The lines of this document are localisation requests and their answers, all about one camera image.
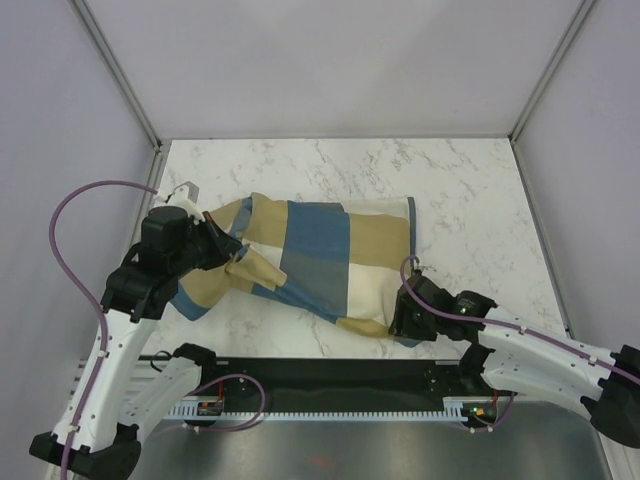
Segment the blue beige checked pillowcase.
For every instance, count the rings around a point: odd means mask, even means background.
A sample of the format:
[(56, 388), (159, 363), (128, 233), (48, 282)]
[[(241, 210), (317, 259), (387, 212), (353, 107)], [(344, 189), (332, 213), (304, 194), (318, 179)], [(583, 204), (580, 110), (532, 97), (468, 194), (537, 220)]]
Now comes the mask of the blue beige checked pillowcase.
[(211, 216), (242, 247), (179, 281), (171, 304), (182, 316), (198, 320), (236, 289), (361, 336), (393, 337), (405, 260), (416, 252), (414, 198), (297, 202), (253, 193)]

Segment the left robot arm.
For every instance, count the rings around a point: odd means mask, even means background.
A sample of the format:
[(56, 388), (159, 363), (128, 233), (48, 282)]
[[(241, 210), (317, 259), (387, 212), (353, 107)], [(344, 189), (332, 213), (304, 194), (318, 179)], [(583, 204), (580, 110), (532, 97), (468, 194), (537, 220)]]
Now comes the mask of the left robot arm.
[(124, 400), (138, 358), (179, 281), (193, 270), (232, 260), (242, 243), (208, 212), (180, 206), (152, 209), (141, 236), (107, 278), (99, 330), (68, 409), (53, 430), (35, 436), (29, 453), (88, 479), (126, 479), (142, 446), (185, 395), (208, 394), (219, 380), (212, 351), (187, 344), (130, 402)]

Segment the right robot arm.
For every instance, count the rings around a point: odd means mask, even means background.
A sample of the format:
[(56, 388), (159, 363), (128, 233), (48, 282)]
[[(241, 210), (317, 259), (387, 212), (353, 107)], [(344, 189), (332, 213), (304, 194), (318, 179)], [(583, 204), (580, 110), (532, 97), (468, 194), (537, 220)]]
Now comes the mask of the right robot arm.
[(457, 382), (523, 394), (574, 412), (623, 446), (639, 446), (639, 351), (611, 351), (537, 330), (477, 292), (451, 295), (420, 271), (403, 277), (390, 334), (404, 342), (445, 336), (469, 346)]

